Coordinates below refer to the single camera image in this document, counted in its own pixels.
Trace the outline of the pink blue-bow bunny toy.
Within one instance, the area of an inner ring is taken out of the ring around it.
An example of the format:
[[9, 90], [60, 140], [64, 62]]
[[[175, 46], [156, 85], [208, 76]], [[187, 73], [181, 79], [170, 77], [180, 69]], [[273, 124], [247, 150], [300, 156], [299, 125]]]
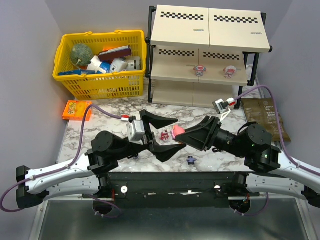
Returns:
[[172, 135], [172, 138], [175, 139], [176, 136], [184, 134], [185, 132], [186, 131], [183, 127], [181, 127], [179, 125], [174, 125], [171, 130], [171, 135]]

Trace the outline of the pink round bunny toy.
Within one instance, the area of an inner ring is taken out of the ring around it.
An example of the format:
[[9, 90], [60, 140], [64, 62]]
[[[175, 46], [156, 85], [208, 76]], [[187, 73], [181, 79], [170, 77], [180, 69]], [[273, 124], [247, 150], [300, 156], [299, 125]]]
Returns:
[[207, 71], [207, 68], [203, 65], [197, 65], [193, 68], [195, 71], [195, 76], [196, 77], [202, 77], [204, 73]]

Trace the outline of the white pink bunny toy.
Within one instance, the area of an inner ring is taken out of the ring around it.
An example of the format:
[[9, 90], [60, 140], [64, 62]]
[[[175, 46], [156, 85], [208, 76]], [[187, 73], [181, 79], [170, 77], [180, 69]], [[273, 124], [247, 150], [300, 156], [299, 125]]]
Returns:
[[233, 65], [229, 65], [223, 69], [224, 77], [230, 79], [237, 72], [237, 68]]

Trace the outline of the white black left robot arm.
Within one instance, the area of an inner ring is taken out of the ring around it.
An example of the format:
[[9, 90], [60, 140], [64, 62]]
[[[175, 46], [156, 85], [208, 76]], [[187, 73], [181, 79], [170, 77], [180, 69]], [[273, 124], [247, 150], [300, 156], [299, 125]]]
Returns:
[[16, 203], [20, 210], [40, 205], [51, 198], [86, 194], [100, 195], [104, 191], [102, 175], [116, 169], [119, 161], [136, 158], [149, 151], [164, 163], [186, 147], [183, 143], [160, 145], [151, 126], [161, 129], [178, 120], [140, 111], [140, 119], [122, 115], [127, 124], [128, 136], [121, 138], [109, 131], [101, 131], [91, 141], [91, 149], [73, 159], [48, 167], [31, 169], [16, 168]]

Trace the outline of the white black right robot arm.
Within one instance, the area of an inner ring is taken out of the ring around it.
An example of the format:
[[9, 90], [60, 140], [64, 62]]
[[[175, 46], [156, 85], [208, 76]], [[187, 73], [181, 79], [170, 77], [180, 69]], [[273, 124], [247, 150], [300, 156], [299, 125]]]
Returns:
[[320, 206], [320, 171], [302, 161], [290, 160], [272, 145], [272, 135], [257, 123], [247, 123], [233, 134], [221, 128], [216, 117], [205, 117], [199, 124], [175, 136], [175, 140], [199, 151], [227, 152], [243, 158], [251, 172], [236, 173], [223, 191], [275, 193], [306, 200]]

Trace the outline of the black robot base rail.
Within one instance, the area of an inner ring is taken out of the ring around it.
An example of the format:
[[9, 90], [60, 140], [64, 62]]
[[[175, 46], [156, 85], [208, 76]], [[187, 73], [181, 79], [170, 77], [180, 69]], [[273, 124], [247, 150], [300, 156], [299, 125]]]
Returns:
[[109, 172], [99, 176], [99, 198], [122, 209], [228, 208], [246, 197], [246, 172]]

